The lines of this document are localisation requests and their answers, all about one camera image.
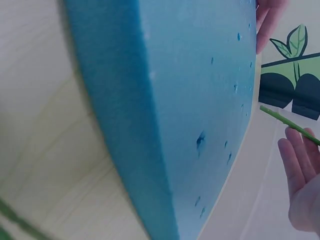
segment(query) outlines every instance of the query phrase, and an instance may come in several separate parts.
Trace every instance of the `green plant stem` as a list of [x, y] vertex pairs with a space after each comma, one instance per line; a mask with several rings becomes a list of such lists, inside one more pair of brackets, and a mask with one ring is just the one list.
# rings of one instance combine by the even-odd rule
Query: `green plant stem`
[[263, 112], [271, 115], [272, 117], [278, 119], [279, 121], [283, 122], [285, 125], [288, 125], [290, 128], [297, 130], [299, 133], [301, 133], [306, 138], [310, 139], [312, 142], [314, 142], [316, 145], [320, 146], [320, 140], [316, 139], [314, 136], [312, 136], [309, 132], [304, 130], [302, 127], [298, 126], [294, 122], [290, 121], [289, 119], [285, 118], [284, 116], [280, 115], [279, 113], [272, 111], [271, 109], [260, 106], [260, 110]]
[[294, 80], [295, 80], [295, 85], [297, 85], [300, 76], [300, 66], [298, 61], [293, 62], [293, 70], [294, 70]]
[[10, 233], [8, 233], [4, 227], [0, 224], [0, 239], [1, 240], [15, 240]]
[[15, 211], [0, 197], [0, 213], [10, 222], [17, 224], [23, 231], [36, 240], [52, 240], [46, 234], [37, 230], [37, 228], [19, 217]]

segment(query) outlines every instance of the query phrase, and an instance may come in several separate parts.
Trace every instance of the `wall decal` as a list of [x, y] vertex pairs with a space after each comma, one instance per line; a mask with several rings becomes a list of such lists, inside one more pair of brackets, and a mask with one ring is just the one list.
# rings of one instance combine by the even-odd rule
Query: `wall decal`
[[320, 115], [320, 53], [304, 55], [308, 30], [303, 24], [293, 29], [286, 43], [270, 39], [284, 60], [263, 64], [259, 102], [318, 120]]

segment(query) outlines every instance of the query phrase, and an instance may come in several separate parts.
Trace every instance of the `white wall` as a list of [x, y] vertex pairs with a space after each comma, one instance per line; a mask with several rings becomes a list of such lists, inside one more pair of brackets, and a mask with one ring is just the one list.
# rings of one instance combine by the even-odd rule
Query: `white wall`
[[[282, 109], [279, 112], [302, 127], [312, 128], [314, 133], [320, 136], [320, 125], [316, 121]], [[273, 120], [266, 114], [264, 118], [268, 122]], [[289, 197], [287, 180], [277, 146], [277, 141], [285, 137], [285, 128], [286, 126], [278, 121], [275, 129], [266, 129], [266, 131], [274, 132], [270, 157], [256, 202], [241, 240], [319, 239], [314, 233], [296, 231], [288, 220]]]

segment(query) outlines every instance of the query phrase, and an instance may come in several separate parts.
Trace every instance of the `green stick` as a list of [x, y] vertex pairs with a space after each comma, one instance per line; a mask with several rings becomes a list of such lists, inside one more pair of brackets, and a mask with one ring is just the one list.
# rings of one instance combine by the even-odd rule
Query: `green stick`
[[2, 225], [0, 225], [0, 239], [1, 240], [15, 240], [10, 233], [8, 233]]
[[17, 224], [24, 232], [36, 240], [52, 240], [51, 237], [47, 236], [45, 233], [42, 233], [28, 221], [18, 216], [16, 212], [1, 197], [0, 214], [7, 218], [10, 222]]
[[299, 133], [301, 133], [306, 138], [310, 139], [312, 142], [314, 142], [316, 145], [320, 146], [320, 140], [316, 139], [314, 136], [312, 136], [309, 132], [304, 130], [302, 127], [298, 126], [294, 122], [290, 121], [289, 119], [285, 118], [284, 116], [281, 116], [279, 113], [272, 111], [271, 109], [260, 106], [260, 110], [263, 112], [271, 115], [272, 117], [278, 119], [279, 121], [283, 122], [285, 125], [288, 125], [290, 128], [297, 130]]

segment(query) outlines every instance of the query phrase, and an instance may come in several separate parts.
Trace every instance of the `finger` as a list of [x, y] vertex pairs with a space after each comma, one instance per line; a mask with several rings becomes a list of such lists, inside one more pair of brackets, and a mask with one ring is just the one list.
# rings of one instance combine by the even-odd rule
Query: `finger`
[[256, 36], [256, 53], [259, 54], [267, 45], [272, 33], [275, 31], [276, 26], [284, 11], [284, 7], [272, 7], [267, 12], [264, 21]]
[[302, 174], [304, 176], [305, 182], [308, 183], [316, 176], [316, 172], [309, 160], [306, 148], [304, 143], [302, 142], [300, 133], [287, 127], [285, 130], [286, 138], [290, 141], [293, 146], [296, 158], [298, 159]]
[[305, 186], [306, 181], [291, 142], [282, 138], [278, 141], [278, 147], [283, 161], [291, 201], [294, 194]]
[[[312, 136], [315, 136], [313, 131], [310, 128], [305, 128], [305, 130], [310, 133]], [[313, 169], [316, 174], [320, 174], [320, 152], [319, 147], [310, 139], [305, 136], [302, 136], [302, 140], [308, 154], [309, 160], [313, 166]]]
[[256, 29], [259, 30], [262, 23], [265, 20], [265, 17], [269, 11], [269, 7], [263, 6], [263, 5], [259, 5], [259, 7], [256, 10]]

